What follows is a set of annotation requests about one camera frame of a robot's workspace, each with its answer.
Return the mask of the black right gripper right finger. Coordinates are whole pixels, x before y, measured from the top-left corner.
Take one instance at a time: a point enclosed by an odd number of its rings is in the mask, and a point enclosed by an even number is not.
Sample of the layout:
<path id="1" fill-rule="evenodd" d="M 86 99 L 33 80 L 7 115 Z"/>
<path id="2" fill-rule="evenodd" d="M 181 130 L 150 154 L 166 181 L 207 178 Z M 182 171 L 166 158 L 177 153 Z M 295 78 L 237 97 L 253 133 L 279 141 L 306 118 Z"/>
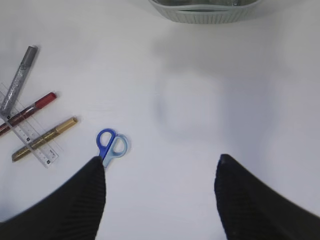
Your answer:
<path id="1" fill-rule="evenodd" d="M 222 154 L 214 193 L 229 240 L 318 240 L 320 218 L 264 184 L 238 161 Z"/>

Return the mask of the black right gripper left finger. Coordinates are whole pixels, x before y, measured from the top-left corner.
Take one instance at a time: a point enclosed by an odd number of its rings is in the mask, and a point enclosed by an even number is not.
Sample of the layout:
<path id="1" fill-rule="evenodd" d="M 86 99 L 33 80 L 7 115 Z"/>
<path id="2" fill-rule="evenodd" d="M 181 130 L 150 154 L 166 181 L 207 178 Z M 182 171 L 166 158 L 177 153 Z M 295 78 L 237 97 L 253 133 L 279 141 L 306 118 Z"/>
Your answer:
<path id="1" fill-rule="evenodd" d="M 52 194 L 1 223 L 0 238 L 94 240 L 105 204 L 105 169 L 96 156 Z"/>

